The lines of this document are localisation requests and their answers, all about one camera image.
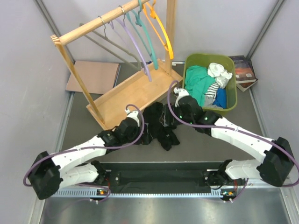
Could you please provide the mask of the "orange plastic hanger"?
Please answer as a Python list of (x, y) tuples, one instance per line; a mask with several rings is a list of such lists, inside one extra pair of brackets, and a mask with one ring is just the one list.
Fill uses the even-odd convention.
[[(161, 44), (163, 45), (164, 49), (168, 52), (169, 58), (173, 59), (174, 58), (174, 52), (173, 52), (173, 48), (172, 48), (172, 44), (170, 42), (169, 36), (166, 32), (166, 29), (163, 25), (163, 23), (161, 22), (159, 16), (157, 15), (156, 11), (155, 11), (155, 4), (156, 4), (156, 0), (153, 1), (152, 5), (149, 4), (148, 2), (143, 4), (142, 10), (143, 13), (147, 19), (147, 21), (149, 22), (149, 24), (151, 25), (151, 27), (153, 28), (153, 30), (155, 31), (159, 41), (161, 42)], [(163, 38), (161, 37), (160, 33), (158, 32), (158, 30), (156, 29), (155, 25), (153, 24), (152, 20), (156, 20), (158, 23), (158, 26), (160, 27), (162, 33), (163, 33)]]

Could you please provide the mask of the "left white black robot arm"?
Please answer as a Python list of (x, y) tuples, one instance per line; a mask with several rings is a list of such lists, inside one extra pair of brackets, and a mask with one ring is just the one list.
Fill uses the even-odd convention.
[(115, 128), (104, 130), (90, 140), (60, 153), (40, 153), (25, 175), (25, 180), (44, 200), (59, 189), (84, 182), (101, 185), (106, 174), (94, 158), (123, 149), (136, 143), (144, 130), (144, 121), (138, 111), (129, 113)]

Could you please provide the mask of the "black tank top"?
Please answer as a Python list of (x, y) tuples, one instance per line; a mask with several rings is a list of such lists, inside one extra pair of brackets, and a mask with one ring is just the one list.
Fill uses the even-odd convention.
[(180, 144), (177, 136), (173, 132), (176, 127), (164, 126), (161, 119), (164, 116), (164, 104), (154, 102), (143, 111), (145, 127), (141, 137), (142, 145), (149, 145), (157, 139), (162, 148), (169, 151), (172, 146)]

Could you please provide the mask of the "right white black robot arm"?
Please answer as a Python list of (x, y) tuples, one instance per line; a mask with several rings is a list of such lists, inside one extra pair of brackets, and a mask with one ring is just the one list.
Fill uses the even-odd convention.
[(191, 96), (182, 97), (178, 105), (166, 103), (163, 119), (167, 126), (184, 124), (197, 132), (220, 139), (253, 157), (252, 160), (225, 160), (213, 173), (225, 185), (233, 180), (260, 179), (274, 187), (285, 187), (295, 166), (288, 140), (276, 140), (249, 132), (214, 111), (204, 111)]

